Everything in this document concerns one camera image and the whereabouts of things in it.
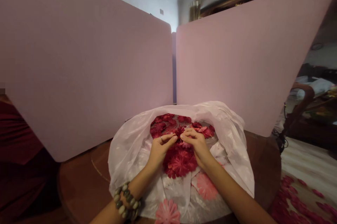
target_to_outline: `red cloth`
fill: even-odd
[[[0,216],[23,213],[56,168],[15,107],[0,102]]]

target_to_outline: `curtain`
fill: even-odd
[[[197,0],[190,4],[190,19],[189,21],[195,21],[200,18],[200,6],[201,1]]]

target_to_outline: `forearm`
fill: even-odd
[[[214,158],[208,160],[204,169],[241,224],[276,224]]]
[[[144,192],[146,191],[148,185],[151,183],[153,178],[156,176],[156,168],[146,165],[139,174],[132,179],[128,185],[128,189],[132,196],[138,201]],[[120,193],[121,201],[123,205],[130,209],[130,205],[126,202],[123,192]],[[125,219],[118,213],[116,209],[116,203],[112,200],[92,221],[91,224],[121,224],[124,223]]]

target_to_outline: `chair armrest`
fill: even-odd
[[[315,92],[311,86],[295,82],[292,85],[291,89],[296,89],[296,88],[304,90],[304,98],[300,104],[295,106],[292,113],[287,114],[287,118],[285,118],[285,122],[283,124],[283,128],[284,128],[282,131],[283,135],[287,135],[291,126],[301,118],[305,108],[313,101],[315,97]]]

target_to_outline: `hand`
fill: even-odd
[[[158,137],[153,139],[150,157],[148,158],[146,166],[153,171],[158,171],[163,164],[166,152],[172,147],[177,139],[178,137],[176,134],[163,135],[161,138]]]
[[[205,170],[207,164],[215,160],[206,145],[203,134],[196,132],[194,129],[188,128],[180,135],[180,138],[184,142],[193,145],[197,163],[203,170]]]

